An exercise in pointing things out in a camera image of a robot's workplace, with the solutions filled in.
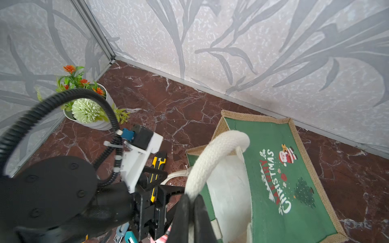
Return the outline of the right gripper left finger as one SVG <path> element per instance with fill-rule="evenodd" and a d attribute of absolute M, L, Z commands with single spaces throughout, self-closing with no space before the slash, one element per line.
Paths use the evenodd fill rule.
<path fill-rule="evenodd" d="M 188 195 L 184 194 L 176 206 L 168 243 L 188 243 L 191 218 L 191 202 Z"/>

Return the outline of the teal utility knife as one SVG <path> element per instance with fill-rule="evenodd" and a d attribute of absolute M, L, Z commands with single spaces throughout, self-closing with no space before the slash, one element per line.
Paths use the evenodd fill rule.
<path fill-rule="evenodd" d="M 138 243 L 138 240 L 133 231 L 127 231 L 125 236 L 125 243 Z"/>

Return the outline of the green Christmas tote bag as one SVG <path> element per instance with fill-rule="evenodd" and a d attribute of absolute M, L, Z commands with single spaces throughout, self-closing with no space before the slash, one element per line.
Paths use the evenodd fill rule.
<path fill-rule="evenodd" d="M 201 195 L 218 243 L 343 243 L 347 235 L 292 119 L 223 110 L 209 144 L 186 152 L 194 243 Z"/>

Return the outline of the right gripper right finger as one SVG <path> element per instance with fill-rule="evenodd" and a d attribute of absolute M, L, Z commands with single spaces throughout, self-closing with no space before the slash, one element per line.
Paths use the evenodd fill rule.
<path fill-rule="evenodd" d="M 196 197 L 193 210 L 194 242 L 217 243 L 217 239 L 209 219 L 208 211 L 201 195 Z"/>

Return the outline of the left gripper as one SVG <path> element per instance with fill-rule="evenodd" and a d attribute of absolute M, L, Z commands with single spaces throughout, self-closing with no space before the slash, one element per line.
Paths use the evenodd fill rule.
<path fill-rule="evenodd" d="M 157 240 L 170 227 L 176 207 L 167 210 L 171 197 L 184 193 L 184 187 L 163 185 L 168 173 L 144 167 L 133 195 L 132 231 L 137 240 L 151 236 Z"/>

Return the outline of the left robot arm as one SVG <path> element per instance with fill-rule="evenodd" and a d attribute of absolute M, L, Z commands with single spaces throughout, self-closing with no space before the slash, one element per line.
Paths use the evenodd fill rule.
<path fill-rule="evenodd" d="M 81 243 L 125 223 L 138 240 L 163 236 L 175 213 L 166 205 L 183 187 L 162 185 L 167 173 L 159 171 L 156 182 L 141 182 L 130 192 L 125 182 L 116 182 L 123 161 L 119 134 L 98 163 L 112 152 L 114 169 L 104 180 L 97 165 L 73 156 L 45 159 L 13 178 L 2 172 L 1 242 Z"/>

